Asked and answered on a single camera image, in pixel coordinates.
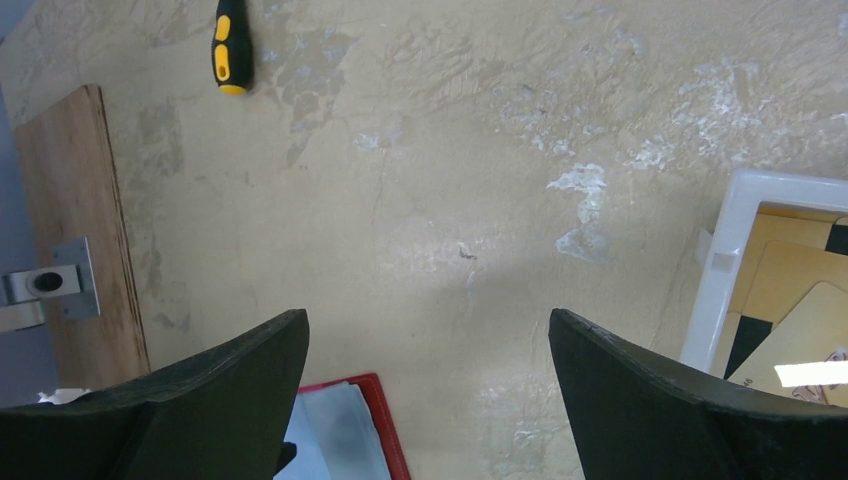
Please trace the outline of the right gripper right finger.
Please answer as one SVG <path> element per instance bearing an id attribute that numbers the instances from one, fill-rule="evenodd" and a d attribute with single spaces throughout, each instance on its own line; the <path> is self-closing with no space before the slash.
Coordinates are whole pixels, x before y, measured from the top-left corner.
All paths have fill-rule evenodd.
<path id="1" fill-rule="evenodd" d="M 847 412 L 713 377 L 566 309 L 549 344 L 588 479 L 843 479 Z"/>

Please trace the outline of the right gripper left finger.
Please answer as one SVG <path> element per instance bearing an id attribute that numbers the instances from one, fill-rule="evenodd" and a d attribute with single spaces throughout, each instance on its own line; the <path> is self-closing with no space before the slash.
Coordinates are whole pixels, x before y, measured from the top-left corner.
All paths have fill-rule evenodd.
<path id="1" fill-rule="evenodd" d="M 270 479 L 305 366 L 305 310 L 71 402 L 1 412 L 5 479 Z"/>

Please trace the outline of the red card holder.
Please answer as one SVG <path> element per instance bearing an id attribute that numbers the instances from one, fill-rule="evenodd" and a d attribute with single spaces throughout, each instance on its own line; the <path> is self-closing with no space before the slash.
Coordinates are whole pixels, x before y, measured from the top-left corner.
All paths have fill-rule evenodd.
<path id="1" fill-rule="evenodd" d="M 298 389 L 277 479 L 409 479 L 379 376 L 365 373 Z"/>

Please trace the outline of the gold credit card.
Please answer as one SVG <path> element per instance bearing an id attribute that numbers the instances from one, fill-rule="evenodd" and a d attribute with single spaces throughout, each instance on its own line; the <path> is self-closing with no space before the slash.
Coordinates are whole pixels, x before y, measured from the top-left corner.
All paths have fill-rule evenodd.
<path id="1" fill-rule="evenodd" d="M 821 282 L 847 292 L 847 256 L 770 241 L 742 307 L 745 317 L 779 324 Z"/>

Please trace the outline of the gold card with stripe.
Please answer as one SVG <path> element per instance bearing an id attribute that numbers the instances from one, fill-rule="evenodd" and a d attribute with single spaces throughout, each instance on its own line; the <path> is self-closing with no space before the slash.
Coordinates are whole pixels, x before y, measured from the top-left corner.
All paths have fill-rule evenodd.
<path id="1" fill-rule="evenodd" d="M 846 407 L 845 382 L 800 385 L 781 380 L 782 370 L 792 370 L 799 376 L 825 362 L 847 362 L 847 294 L 829 283 L 819 282 L 729 380 L 794 400 Z"/>

